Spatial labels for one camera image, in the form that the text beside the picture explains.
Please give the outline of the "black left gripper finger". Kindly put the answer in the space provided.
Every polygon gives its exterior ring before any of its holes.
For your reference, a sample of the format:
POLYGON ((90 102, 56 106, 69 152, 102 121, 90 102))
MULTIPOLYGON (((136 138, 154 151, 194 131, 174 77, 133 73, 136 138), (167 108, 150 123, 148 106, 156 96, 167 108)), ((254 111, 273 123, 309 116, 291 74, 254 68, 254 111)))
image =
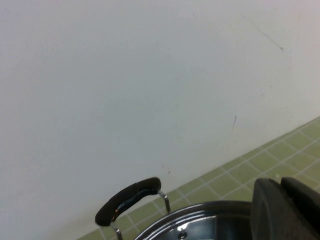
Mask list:
POLYGON ((258 178, 250 227, 254 240, 318 240, 320 194, 293 177, 258 178))

